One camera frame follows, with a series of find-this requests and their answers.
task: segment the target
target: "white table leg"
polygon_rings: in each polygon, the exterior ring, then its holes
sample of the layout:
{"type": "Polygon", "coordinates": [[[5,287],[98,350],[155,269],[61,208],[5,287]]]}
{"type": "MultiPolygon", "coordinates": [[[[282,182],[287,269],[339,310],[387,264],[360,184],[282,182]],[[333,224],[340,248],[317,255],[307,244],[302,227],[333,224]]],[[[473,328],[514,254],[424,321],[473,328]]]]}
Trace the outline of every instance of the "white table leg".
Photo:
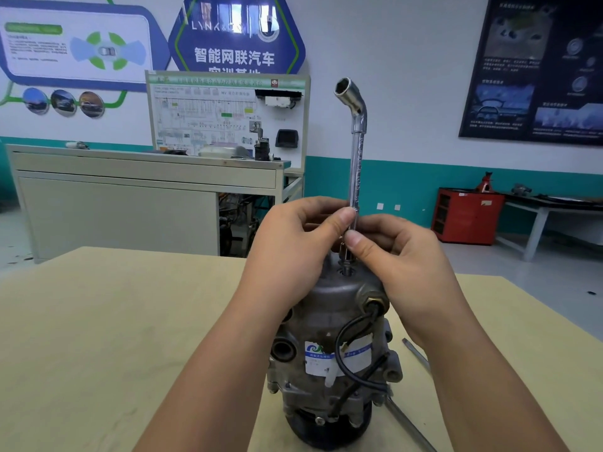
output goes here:
{"type": "Polygon", "coordinates": [[[539,208],[536,213],[536,220],[534,220],[534,226],[532,227],[532,231],[530,233],[530,238],[528,239],[528,245],[524,250],[524,261],[532,261],[534,254],[536,253],[536,248],[538,247],[538,243],[540,242],[540,237],[542,236],[542,231],[545,228],[546,219],[549,216],[548,208],[539,208]]]}

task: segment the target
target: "white wall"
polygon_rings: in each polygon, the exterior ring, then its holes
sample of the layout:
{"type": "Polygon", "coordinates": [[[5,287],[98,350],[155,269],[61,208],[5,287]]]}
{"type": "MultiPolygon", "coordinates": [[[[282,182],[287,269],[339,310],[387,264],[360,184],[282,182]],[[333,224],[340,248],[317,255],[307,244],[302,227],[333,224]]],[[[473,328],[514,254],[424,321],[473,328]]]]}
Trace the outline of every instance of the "white wall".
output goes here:
{"type": "MultiPolygon", "coordinates": [[[[105,0],[71,0],[105,3],[105,0]]],[[[142,5],[169,36],[182,0],[113,0],[142,5]]],[[[366,159],[603,174],[603,148],[458,138],[487,0],[287,0],[312,76],[308,154],[349,158],[350,114],[333,96],[351,77],[369,111],[366,159]]],[[[170,63],[169,69],[175,69],[170,63]]],[[[6,76],[0,72],[0,93],[6,76]]],[[[24,87],[15,85],[13,96],[24,87]]],[[[52,90],[44,89],[47,96],[52,90]]],[[[71,90],[78,98],[82,90],[71,90]]],[[[99,91],[107,102],[118,92],[99,91]]],[[[151,144],[147,96],[93,120],[23,104],[0,107],[0,137],[151,144]]]]}

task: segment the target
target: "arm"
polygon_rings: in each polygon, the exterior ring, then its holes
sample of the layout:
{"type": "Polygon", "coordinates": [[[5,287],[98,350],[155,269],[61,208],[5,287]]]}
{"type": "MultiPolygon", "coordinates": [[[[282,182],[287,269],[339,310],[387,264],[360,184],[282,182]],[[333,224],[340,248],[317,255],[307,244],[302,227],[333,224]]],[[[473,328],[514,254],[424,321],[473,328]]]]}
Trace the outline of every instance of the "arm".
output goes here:
{"type": "Polygon", "coordinates": [[[425,350],[454,450],[568,452],[479,325],[433,232],[387,214],[360,218],[359,229],[366,236],[348,231],[345,242],[425,350]]]}
{"type": "Polygon", "coordinates": [[[326,254],[355,218],[354,209],[343,206],[345,201],[313,197],[270,210],[229,305],[134,452],[247,450],[274,335],[287,311],[314,286],[326,254]]]}

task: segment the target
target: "gray floor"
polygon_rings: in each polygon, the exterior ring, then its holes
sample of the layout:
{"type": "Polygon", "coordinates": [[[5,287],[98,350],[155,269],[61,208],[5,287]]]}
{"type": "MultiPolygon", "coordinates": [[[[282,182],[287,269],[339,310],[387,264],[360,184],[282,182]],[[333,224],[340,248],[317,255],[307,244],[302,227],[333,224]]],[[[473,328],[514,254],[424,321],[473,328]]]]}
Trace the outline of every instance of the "gray floor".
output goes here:
{"type": "MultiPolygon", "coordinates": [[[[457,273],[502,276],[603,341],[603,254],[544,240],[532,263],[502,245],[445,244],[457,273]]],[[[0,213],[0,282],[11,271],[32,266],[19,210],[0,213]]]]}

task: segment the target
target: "person's left hand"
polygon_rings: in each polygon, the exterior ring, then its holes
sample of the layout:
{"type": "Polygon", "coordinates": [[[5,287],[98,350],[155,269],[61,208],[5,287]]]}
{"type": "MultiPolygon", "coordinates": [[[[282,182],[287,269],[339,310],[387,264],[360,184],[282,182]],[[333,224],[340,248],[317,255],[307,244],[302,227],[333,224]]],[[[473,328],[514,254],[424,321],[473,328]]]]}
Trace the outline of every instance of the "person's left hand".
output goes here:
{"type": "Polygon", "coordinates": [[[355,219],[346,205],[315,196],[274,206],[256,233],[237,292],[261,296],[284,316],[314,287],[324,258],[355,219]]]}

